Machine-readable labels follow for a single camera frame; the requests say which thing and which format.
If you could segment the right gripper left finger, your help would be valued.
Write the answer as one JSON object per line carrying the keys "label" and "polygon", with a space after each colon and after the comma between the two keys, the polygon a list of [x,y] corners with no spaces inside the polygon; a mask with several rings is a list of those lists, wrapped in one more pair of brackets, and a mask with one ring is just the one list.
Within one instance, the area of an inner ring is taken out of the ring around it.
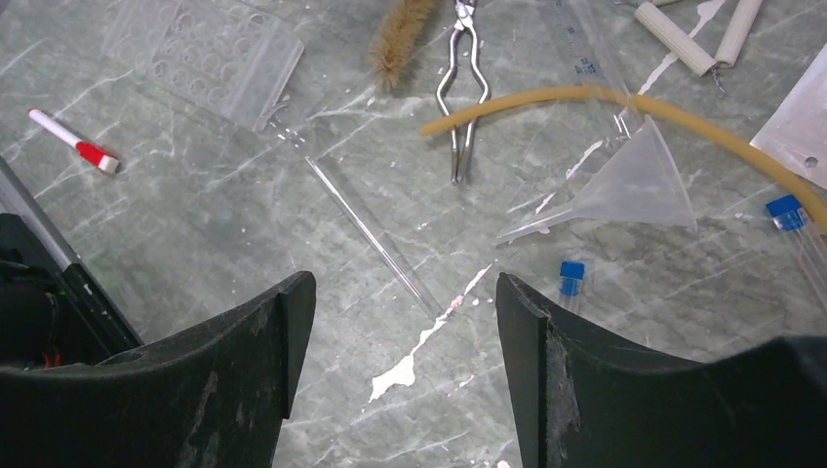
{"label": "right gripper left finger", "polygon": [[316,280],[98,364],[1,370],[5,467],[268,467],[291,415]]}

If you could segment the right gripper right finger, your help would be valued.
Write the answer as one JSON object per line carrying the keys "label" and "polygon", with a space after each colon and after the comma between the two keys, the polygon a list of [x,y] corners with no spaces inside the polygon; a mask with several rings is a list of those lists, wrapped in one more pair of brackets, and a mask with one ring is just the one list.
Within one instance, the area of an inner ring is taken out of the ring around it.
{"label": "right gripper right finger", "polygon": [[527,467],[822,467],[826,340],[779,336],[698,363],[497,279],[498,334]]}

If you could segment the blue capped tube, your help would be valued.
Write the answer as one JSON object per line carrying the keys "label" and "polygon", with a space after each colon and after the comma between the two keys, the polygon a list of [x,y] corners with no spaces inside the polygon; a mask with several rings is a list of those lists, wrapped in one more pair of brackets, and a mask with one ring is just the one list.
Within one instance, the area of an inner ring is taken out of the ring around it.
{"label": "blue capped tube", "polygon": [[826,235],[793,194],[769,201],[766,209],[804,271],[819,305],[826,310]]}
{"label": "blue capped tube", "polygon": [[560,305],[572,313],[577,313],[581,302],[582,282],[585,278],[585,265],[576,260],[562,261],[560,266],[560,278]]}

